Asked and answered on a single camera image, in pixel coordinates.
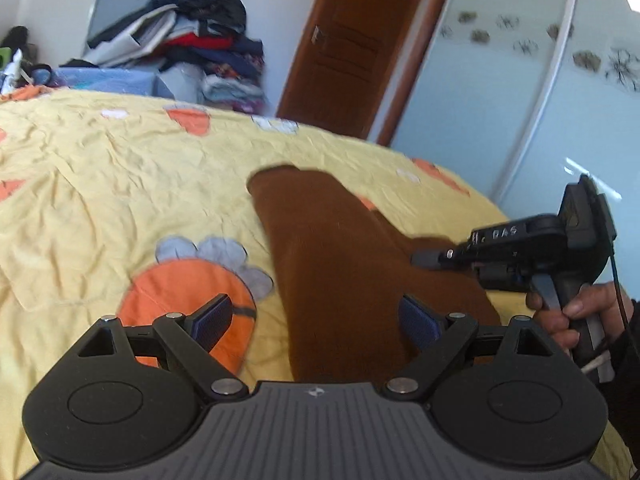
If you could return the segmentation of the person's right hand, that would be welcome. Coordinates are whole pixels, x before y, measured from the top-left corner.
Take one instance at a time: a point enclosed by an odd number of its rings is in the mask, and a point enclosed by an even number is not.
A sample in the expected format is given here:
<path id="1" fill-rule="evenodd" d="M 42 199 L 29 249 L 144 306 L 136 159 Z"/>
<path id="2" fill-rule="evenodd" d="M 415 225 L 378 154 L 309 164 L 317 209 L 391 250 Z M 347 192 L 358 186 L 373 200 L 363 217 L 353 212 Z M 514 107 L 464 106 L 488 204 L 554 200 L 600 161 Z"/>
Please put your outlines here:
<path id="1" fill-rule="evenodd" d="M 570 328 L 572 321 L 597 315 L 605 337 L 611 344 L 622 336 L 625 327 L 619 299 L 622 300 L 627 320 L 630 321 L 634 315 L 634 304 L 622 288 L 620 294 L 616 295 L 613 282 L 582 286 L 578 295 L 562 310 L 546 310 L 541 296 L 536 292 L 529 292 L 526 307 L 534 311 L 534 320 L 568 353 L 578 345 L 580 339 L 578 331 Z"/>

